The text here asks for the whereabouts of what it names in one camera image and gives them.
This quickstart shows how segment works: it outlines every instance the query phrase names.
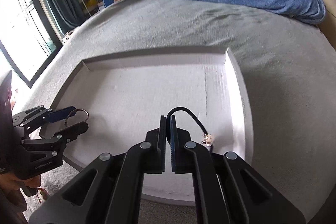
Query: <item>bed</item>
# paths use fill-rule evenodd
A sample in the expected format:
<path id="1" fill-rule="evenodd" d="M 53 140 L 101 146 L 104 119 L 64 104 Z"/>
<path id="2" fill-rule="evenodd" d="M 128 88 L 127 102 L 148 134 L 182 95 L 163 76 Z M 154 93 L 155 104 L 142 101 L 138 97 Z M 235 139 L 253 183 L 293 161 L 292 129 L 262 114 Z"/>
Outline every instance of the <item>bed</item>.
<path id="1" fill-rule="evenodd" d="M 252 166 L 309 221 L 336 182 L 336 53 L 316 26 L 239 5 L 121 0 L 75 30 L 23 108 L 49 107 L 82 59 L 188 45 L 231 48 L 252 110 Z M 65 163 L 43 174 L 42 186 L 53 194 L 76 173 Z M 38 206 L 35 198 L 28 203 L 27 217 Z M 144 201 L 139 222 L 176 221 L 159 209 L 174 211 L 184 223 L 196 221 L 194 208 Z"/>

